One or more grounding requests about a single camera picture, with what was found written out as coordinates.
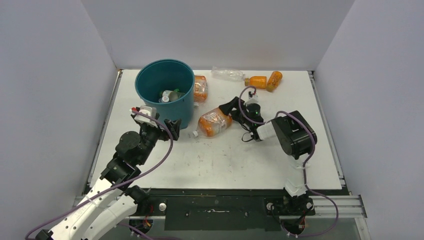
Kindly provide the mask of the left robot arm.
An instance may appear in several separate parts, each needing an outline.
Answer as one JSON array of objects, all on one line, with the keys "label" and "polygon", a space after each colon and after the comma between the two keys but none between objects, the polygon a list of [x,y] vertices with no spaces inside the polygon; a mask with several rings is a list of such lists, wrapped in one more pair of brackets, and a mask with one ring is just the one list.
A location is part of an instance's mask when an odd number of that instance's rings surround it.
[{"label": "left robot arm", "polygon": [[58,220],[51,229],[42,229],[37,240],[98,240],[126,217],[144,215],[149,210],[149,194],[133,182],[158,168],[170,155],[154,167],[141,172],[157,141],[169,141],[170,147],[180,134],[181,119],[159,122],[158,113],[133,108],[131,117],[139,131],[124,133],[115,147],[112,160],[106,165],[85,199]]}]

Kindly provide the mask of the clear crushed bottle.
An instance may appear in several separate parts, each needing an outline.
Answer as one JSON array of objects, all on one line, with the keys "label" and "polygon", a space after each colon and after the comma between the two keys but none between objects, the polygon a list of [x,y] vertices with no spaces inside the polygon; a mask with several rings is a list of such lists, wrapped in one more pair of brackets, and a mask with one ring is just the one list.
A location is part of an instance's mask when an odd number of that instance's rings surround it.
[{"label": "clear crushed bottle", "polygon": [[212,67],[211,76],[216,79],[231,82],[243,82],[246,77],[246,75],[240,70],[216,66]]}]

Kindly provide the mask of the orange juice bottle left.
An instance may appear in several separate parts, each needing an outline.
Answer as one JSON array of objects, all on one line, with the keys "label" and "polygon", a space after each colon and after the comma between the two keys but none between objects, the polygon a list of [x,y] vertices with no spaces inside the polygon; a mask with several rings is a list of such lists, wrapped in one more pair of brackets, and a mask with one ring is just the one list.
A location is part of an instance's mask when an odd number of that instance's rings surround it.
[{"label": "orange juice bottle left", "polygon": [[244,79],[244,85],[253,86],[257,89],[267,88],[267,77],[266,76],[252,76]]}]

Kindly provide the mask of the orange juice bottle right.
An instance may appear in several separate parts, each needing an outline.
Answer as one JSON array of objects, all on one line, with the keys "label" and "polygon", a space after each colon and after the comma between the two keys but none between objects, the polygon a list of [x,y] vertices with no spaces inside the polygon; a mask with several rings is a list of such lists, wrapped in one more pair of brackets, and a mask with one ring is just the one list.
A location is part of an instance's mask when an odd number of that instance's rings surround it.
[{"label": "orange juice bottle right", "polygon": [[267,81],[266,90],[273,92],[280,84],[283,79],[283,74],[280,71],[273,71]]}]

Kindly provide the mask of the teal plastic bin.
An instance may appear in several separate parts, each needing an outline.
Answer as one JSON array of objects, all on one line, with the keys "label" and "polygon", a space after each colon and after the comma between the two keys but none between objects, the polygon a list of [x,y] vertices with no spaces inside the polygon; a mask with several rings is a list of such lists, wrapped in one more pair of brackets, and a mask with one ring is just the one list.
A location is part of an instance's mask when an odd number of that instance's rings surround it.
[{"label": "teal plastic bin", "polygon": [[[149,107],[156,108],[159,120],[181,119],[181,129],[186,129],[194,115],[195,75],[186,63],[176,59],[157,60],[146,65],[135,78],[135,90]],[[183,93],[176,100],[160,100],[166,91]]]}]

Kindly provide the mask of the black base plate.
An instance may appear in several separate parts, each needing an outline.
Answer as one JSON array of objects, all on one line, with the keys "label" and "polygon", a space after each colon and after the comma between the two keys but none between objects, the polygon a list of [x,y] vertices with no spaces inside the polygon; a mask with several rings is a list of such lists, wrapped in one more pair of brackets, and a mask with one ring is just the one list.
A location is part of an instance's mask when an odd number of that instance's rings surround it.
[{"label": "black base plate", "polygon": [[151,232],[164,221],[166,231],[276,232],[285,228],[299,234],[307,217],[339,217],[336,203],[320,192],[309,194],[314,208],[306,215],[285,213],[285,190],[154,188],[147,193],[147,206],[139,206],[122,220],[142,233]]}]

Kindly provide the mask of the aluminium frame rail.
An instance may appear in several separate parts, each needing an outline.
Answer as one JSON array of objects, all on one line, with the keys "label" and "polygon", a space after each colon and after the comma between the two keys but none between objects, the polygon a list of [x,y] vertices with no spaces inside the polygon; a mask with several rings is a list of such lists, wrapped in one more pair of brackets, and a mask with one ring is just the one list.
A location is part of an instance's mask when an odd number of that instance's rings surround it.
[{"label": "aluminium frame rail", "polygon": [[365,219],[367,217],[365,207],[363,205],[362,197],[360,195],[352,195],[352,192],[348,190],[345,176],[342,170],[342,166],[339,160],[339,156],[335,147],[334,139],[328,125],[328,121],[323,109],[322,101],[316,87],[316,81],[314,77],[314,71],[309,70],[308,75],[310,82],[315,94],[317,105],[320,111],[320,115],[324,124],[325,132],[327,139],[330,145],[332,157],[337,169],[338,177],[342,189],[340,190],[319,190],[319,193],[326,195],[331,198],[337,205],[338,209],[338,218],[348,218],[348,219]]}]

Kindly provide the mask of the orange juice bottle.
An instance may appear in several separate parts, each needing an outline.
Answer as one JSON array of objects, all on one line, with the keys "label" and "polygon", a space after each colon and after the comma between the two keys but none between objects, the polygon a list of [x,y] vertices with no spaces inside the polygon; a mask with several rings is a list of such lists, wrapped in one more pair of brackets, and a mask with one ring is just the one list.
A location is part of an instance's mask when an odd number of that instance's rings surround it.
[{"label": "orange juice bottle", "polygon": [[283,79],[283,74],[280,71],[273,71],[267,81],[266,90],[273,92],[280,84]]},{"label": "orange juice bottle", "polygon": [[244,85],[253,86],[257,89],[267,88],[267,77],[266,76],[252,76],[244,79]]}]

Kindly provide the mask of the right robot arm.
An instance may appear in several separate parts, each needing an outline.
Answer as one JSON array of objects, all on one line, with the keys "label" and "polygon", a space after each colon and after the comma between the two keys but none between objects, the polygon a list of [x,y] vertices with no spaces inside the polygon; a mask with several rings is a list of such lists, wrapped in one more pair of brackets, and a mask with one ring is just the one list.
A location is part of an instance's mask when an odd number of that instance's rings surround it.
[{"label": "right robot arm", "polygon": [[289,215],[311,213],[314,205],[309,197],[311,190],[307,184],[306,169],[318,139],[300,112],[295,110],[283,116],[277,114],[273,119],[265,121],[258,103],[243,101],[237,96],[230,102],[219,105],[218,109],[245,128],[254,141],[278,139],[289,160],[283,188],[286,197],[282,201],[282,209]]}]

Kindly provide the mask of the orange tea bottle behind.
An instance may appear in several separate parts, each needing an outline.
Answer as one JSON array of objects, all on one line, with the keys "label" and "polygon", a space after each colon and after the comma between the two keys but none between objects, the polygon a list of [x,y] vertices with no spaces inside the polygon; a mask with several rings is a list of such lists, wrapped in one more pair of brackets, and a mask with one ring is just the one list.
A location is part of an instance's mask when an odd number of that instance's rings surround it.
[{"label": "orange tea bottle behind", "polygon": [[194,76],[194,102],[203,103],[208,98],[208,83],[207,79],[203,75]]}]

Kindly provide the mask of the large orange tea bottle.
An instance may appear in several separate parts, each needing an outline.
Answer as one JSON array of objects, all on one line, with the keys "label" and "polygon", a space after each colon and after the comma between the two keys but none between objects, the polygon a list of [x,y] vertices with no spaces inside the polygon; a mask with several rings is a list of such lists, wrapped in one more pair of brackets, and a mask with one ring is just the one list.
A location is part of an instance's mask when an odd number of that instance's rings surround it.
[{"label": "large orange tea bottle", "polygon": [[215,137],[223,133],[232,125],[233,119],[230,115],[225,115],[223,111],[216,107],[203,114],[197,122],[197,128],[191,134],[197,137]]}]

